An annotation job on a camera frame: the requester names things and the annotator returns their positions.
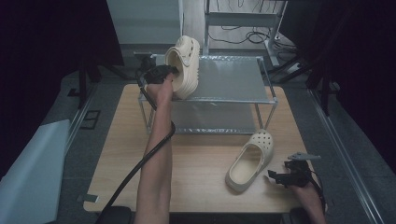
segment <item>hand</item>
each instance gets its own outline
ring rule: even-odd
[[[290,185],[288,188],[297,197],[298,201],[309,215],[311,223],[326,223],[320,198],[311,182],[302,188],[294,185]]]
[[[154,100],[157,106],[167,105],[172,101],[174,79],[172,73],[168,74],[163,81],[163,84],[148,84],[148,95]]]

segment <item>wooden table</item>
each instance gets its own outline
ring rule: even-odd
[[[171,212],[287,213],[299,206],[292,193],[267,178],[267,170],[285,173],[284,161],[295,152],[306,152],[283,90],[274,87],[279,101],[268,131],[275,140],[275,155],[243,193],[225,184],[225,175],[250,135],[175,134]],[[88,194],[96,203],[85,202],[90,212],[100,212],[120,182],[141,160],[149,139],[137,101],[137,85],[126,85],[109,129]],[[270,106],[260,105],[264,114]],[[139,173],[126,186],[114,205],[135,210]]]

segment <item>forearm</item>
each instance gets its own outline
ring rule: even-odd
[[[326,224],[326,218],[322,212],[321,207],[305,208],[312,224]]]
[[[145,155],[161,142],[171,131],[172,105],[161,105],[157,108],[154,123]],[[155,218],[153,212],[158,212],[160,220],[168,220],[171,197],[172,179],[172,145],[166,142],[157,153],[143,166],[137,191],[136,223],[140,218],[148,221]]]

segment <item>beige clog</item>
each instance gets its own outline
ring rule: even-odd
[[[198,86],[199,51],[198,41],[183,35],[165,53],[165,64],[175,66],[179,72],[172,84],[175,96],[180,99],[189,97]]]
[[[272,135],[264,129],[258,130],[242,147],[241,153],[227,172],[225,182],[235,191],[245,191],[268,165],[273,155]]]

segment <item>white panel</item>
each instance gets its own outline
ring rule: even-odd
[[[180,0],[107,0],[120,44],[175,44]]]
[[[70,121],[40,126],[0,182],[0,223],[56,220]]]

